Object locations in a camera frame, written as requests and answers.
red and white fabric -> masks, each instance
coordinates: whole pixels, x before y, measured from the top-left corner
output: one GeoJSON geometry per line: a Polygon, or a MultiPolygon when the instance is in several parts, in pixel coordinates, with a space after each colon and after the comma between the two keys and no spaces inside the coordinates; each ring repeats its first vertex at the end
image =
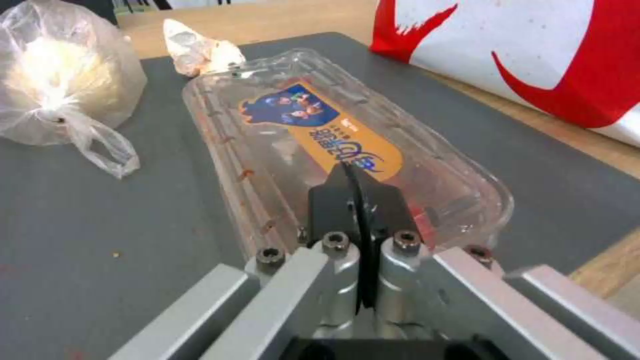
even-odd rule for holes
{"type": "Polygon", "coordinates": [[[380,0],[371,50],[640,146],[638,0],[380,0]]]}

blue graphic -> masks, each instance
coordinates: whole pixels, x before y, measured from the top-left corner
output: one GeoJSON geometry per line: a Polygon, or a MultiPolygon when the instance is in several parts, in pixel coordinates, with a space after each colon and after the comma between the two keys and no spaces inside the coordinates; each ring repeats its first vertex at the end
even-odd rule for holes
{"type": "Polygon", "coordinates": [[[377,161],[385,160],[372,152],[362,150],[362,144],[356,141],[348,141],[344,137],[336,136],[339,128],[331,126],[331,129],[311,131],[309,136],[329,155],[335,156],[337,161],[346,161],[355,164],[369,172],[382,172],[376,168],[377,161]]]}
{"type": "Polygon", "coordinates": [[[289,126],[319,127],[340,115],[300,84],[264,95],[253,104],[245,101],[242,108],[242,114],[250,117],[251,124],[270,122],[289,126]]]}

clear plastic container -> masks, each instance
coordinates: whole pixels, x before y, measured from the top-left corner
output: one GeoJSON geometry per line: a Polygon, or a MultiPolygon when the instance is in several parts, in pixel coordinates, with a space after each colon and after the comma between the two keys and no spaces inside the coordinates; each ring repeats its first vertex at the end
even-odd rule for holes
{"type": "Polygon", "coordinates": [[[339,161],[397,186],[432,250],[492,248],[513,212],[498,179],[315,51],[205,74],[182,96],[247,257],[263,246],[298,246],[307,193],[339,161]]]}

gray table surface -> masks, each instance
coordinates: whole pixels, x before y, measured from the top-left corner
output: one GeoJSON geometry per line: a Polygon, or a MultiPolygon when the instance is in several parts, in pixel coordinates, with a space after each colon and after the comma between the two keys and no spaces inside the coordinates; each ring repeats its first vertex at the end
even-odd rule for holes
{"type": "MultiPolygon", "coordinates": [[[[501,178],[516,200],[496,254],[569,273],[640,224],[640,183],[335,33],[243,47],[313,48],[501,178]]],[[[243,259],[170,59],[118,128],[142,168],[118,181],[73,146],[0,139],[0,358],[104,359],[218,263],[243,259]],[[115,258],[114,252],[120,253],[115,258]]]]}

product label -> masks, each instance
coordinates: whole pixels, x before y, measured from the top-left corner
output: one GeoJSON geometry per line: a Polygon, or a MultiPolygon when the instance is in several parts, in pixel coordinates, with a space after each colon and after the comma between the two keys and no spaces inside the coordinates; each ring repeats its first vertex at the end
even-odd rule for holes
{"type": "Polygon", "coordinates": [[[285,90],[239,104],[249,124],[280,124],[329,173],[345,161],[379,181],[396,175],[403,164],[400,151],[380,135],[323,98],[302,81],[285,90]]]}

